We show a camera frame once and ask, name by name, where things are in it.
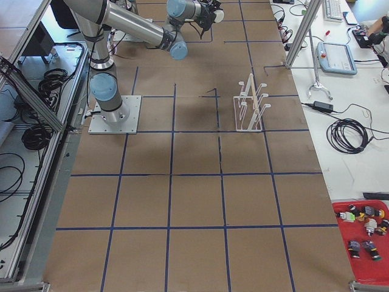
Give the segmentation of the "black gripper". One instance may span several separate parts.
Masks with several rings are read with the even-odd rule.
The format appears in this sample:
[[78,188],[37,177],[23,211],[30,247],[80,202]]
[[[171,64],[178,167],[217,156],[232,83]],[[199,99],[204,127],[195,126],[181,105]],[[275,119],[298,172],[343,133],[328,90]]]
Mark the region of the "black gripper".
[[201,12],[199,15],[199,24],[213,24],[214,23],[214,12],[221,8],[221,1],[200,1]]

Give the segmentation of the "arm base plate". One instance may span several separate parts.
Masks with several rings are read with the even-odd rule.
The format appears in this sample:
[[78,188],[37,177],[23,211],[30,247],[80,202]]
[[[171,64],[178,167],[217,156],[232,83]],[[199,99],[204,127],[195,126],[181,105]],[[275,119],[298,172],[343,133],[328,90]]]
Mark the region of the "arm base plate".
[[91,118],[89,134],[136,134],[142,96],[121,96],[122,106],[112,112],[103,111],[98,102]]

